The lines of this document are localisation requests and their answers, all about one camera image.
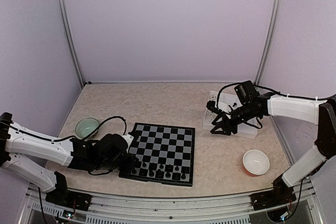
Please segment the black grey chessboard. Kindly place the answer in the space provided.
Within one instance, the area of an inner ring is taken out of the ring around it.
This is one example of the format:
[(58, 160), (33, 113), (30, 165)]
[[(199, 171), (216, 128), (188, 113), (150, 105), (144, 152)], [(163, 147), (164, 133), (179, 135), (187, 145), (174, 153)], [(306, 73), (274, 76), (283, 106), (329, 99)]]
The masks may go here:
[[(129, 154), (133, 154), (139, 159), (134, 168), (138, 170), (138, 173), (131, 173), (129, 176), (121, 178), (184, 187), (193, 185), (195, 128), (136, 123), (132, 132), (139, 136), (129, 148)], [(146, 168), (142, 167), (143, 162), (147, 163)], [(157, 164), (156, 169), (153, 170), (153, 177), (149, 176), (150, 163)], [(163, 169), (159, 169), (160, 164), (164, 165)], [(172, 171), (167, 170), (168, 164), (173, 166)], [(180, 167), (179, 171), (175, 171), (176, 166)], [(183, 167), (190, 168), (190, 172), (185, 173), (185, 180), (181, 180), (181, 175), (184, 173)], [(147, 170), (145, 176), (140, 175), (140, 169)], [(162, 171), (162, 178), (155, 176), (157, 170)], [(165, 176), (166, 172), (171, 173), (170, 178)]]

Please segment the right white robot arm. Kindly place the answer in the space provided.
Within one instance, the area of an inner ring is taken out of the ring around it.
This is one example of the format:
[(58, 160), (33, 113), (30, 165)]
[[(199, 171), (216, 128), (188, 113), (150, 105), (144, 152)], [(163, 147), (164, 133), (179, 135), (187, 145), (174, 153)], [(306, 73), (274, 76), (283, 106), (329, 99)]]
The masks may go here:
[(207, 109), (216, 114), (211, 133), (237, 134), (241, 124), (271, 117), (295, 162), (273, 182), (269, 201), (281, 204), (289, 189), (335, 157), (335, 95), (308, 98), (283, 94), (252, 81), (222, 87)]

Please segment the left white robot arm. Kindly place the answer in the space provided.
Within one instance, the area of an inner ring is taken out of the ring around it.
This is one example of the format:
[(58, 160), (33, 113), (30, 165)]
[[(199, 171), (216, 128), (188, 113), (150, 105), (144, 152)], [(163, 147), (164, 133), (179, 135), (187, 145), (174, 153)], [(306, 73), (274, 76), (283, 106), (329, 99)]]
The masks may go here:
[(76, 136), (52, 137), (27, 129), (12, 120), (12, 114), (1, 114), (1, 168), (9, 170), (51, 192), (60, 204), (73, 201), (64, 175), (52, 172), (32, 161), (32, 157), (57, 163), (69, 169), (85, 171), (91, 176), (106, 175), (114, 170), (130, 174), (138, 158), (129, 152), (132, 133), (106, 134), (99, 140), (80, 140)]

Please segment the white chess pieces pile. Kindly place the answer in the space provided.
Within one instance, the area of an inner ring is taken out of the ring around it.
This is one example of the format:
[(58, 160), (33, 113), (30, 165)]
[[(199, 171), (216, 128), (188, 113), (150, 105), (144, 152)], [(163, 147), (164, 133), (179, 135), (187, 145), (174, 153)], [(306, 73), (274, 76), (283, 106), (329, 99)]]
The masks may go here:
[[(209, 98), (210, 101), (216, 101), (216, 99), (217, 99), (217, 96), (215, 96), (215, 95), (211, 95), (210, 98)], [(211, 123), (213, 121), (213, 119), (216, 118), (216, 116), (217, 116), (216, 113), (214, 113), (210, 110), (207, 110), (207, 122), (208, 123)]]

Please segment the white plastic piece tray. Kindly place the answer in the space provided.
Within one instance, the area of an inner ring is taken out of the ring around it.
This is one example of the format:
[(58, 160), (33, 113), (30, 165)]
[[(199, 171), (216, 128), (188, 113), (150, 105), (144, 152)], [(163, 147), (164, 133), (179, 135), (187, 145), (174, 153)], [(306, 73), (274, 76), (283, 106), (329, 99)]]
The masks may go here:
[(203, 119), (203, 129), (213, 134), (235, 135), (254, 139), (258, 134), (257, 120), (252, 118), (246, 123), (240, 122), (235, 109), (242, 104), (237, 95), (209, 92), (209, 101)]

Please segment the white orange bowl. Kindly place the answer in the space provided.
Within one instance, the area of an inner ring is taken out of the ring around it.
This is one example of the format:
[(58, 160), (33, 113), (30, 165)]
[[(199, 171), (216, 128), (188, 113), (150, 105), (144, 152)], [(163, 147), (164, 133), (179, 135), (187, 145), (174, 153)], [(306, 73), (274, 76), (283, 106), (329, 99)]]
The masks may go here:
[(242, 157), (244, 171), (250, 176), (261, 176), (268, 172), (270, 161), (260, 150), (249, 150)]

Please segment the green glass bowl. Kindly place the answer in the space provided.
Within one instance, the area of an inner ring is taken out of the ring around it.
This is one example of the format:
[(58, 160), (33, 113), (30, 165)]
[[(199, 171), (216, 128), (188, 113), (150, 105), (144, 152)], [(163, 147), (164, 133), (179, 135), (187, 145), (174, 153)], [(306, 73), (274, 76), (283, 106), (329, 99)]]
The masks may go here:
[(98, 130), (96, 128), (99, 126), (99, 121), (95, 118), (85, 118), (79, 121), (75, 127), (75, 134), (79, 138), (84, 138), (91, 134), (91, 137), (97, 135)]

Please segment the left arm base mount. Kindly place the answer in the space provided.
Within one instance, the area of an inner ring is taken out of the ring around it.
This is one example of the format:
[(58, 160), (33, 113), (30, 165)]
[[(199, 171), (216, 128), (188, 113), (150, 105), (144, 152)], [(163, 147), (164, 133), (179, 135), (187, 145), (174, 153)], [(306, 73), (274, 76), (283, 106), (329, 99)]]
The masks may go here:
[(47, 193), (46, 201), (55, 205), (71, 208), (73, 210), (88, 211), (92, 196), (90, 194), (75, 191), (52, 191)]

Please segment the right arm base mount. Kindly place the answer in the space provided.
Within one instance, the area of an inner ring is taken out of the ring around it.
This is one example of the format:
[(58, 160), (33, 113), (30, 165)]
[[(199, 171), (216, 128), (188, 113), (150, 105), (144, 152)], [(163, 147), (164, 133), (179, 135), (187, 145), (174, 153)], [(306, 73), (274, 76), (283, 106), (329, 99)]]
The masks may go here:
[(254, 193), (250, 196), (251, 205), (254, 210), (262, 210), (295, 201), (295, 193), (276, 196), (273, 190)]

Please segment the right aluminium frame post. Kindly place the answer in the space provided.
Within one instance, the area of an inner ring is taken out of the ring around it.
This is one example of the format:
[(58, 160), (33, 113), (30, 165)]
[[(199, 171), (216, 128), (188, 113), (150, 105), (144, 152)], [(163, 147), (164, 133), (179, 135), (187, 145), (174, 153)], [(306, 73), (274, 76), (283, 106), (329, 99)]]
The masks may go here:
[(254, 80), (255, 84), (260, 84), (261, 83), (262, 77), (265, 73), (267, 60), (269, 58), (271, 44), (272, 44), (272, 40), (273, 40), (273, 37), (274, 37), (275, 29), (276, 29), (278, 14), (279, 14), (279, 10), (280, 10), (280, 4), (281, 4), (281, 0), (273, 0), (271, 15), (270, 15), (270, 21), (269, 21), (269, 25), (268, 25), (268, 29), (267, 29), (267, 33), (266, 33), (266, 40), (265, 40), (265, 43), (264, 43), (264, 47), (263, 47), (259, 67), (258, 67), (258, 70), (257, 70), (257, 74), (256, 74), (256, 77), (255, 77), (255, 80)]

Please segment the aluminium frame post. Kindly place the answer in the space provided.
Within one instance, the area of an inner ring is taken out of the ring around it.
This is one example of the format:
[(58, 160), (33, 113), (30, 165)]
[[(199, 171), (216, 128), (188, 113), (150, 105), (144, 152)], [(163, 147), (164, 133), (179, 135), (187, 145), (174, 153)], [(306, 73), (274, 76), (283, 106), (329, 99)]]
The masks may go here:
[(267, 33), (266, 33), (266, 40), (265, 40), (265, 43), (264, 43), (264, 47), (263, 47), (259, 67), (258, 67), (258, 70), (257, 70), (257, 74), (256, 74), (256, 77), (255, 77), (255, 80), (254, 80), (255, 84), (260, 84), (261, 83), (262, 77), (265, 73), (267, 60), (269, 58), (271, 44), (272, 44), (272, 40), (273, 40), (273, 37), (274, 37), (275, 29), (276, 29), (278, 14), (279, 14), (279, 10), (280, 10), (280, 4), (281, 4), (281, 0), (273, 0), (271, 15), (270, 15), (270, 21), (269, 21), (269, 25), (268, 25), (268, 29), (267, 29)]
[(65, 38), (66, 38), (67, 46), (68, 46), (69, 53), (70, 53), (70, 59), (73, 64), (75, 75), (77, 77), (79, 86), (82, 89), (85, 86), (86, 82), (85, 82), (85, 78), (82, 73), (82, 69), (80, 66), (80, 62), (77, 56), (74, 40), (73, 40), (72, 33), (71, 33), (70, 23), (69, 23), (67, 9), (66, 9), (66, 1), (57, 0), (57, 2), (58, 2), (60, 14), (61, 14), (61, 23), (64, 29)]

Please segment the aluminium front rail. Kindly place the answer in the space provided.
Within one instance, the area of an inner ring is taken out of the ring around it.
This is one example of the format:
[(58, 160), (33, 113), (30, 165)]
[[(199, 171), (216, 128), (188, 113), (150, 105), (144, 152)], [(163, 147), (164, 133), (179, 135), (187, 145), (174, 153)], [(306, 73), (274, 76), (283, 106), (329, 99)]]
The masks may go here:
[(30, 185), (18, 223), (271, 223), (270, 216), (284, 206), (255, 210), (250, 192), (213, 197), (153, 198), (92, 193), (88, 211), (75, 210), (69, 219), (65, 207), (44, 201)]

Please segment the left aluminium frame post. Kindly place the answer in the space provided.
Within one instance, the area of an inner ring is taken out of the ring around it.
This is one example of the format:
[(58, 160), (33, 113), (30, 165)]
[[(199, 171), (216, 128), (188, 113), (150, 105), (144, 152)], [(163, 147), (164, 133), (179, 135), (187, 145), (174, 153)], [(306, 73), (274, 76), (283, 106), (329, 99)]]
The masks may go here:
[(58, 2), (60, 14), (61, 14), (61, 23), (64, 29), (65, 38), (66, 38), (67, 46), (68, 46), (69, 53), (70, 53), (70, 59), (73, 64), (75, 75), (77, 77), (79, 86), (82, 89), (85, 86), (86, 82), (85, 82), (85, 78), (82, 73), (82, 69), (80, 66), (80, 62), (77, 56), (74, 40), (73, 40), (72, 33), (71, 33), (70, 23), (69, 23), (67, 9), (66, 9), (66, 1), (57, 0), (57, 2)]

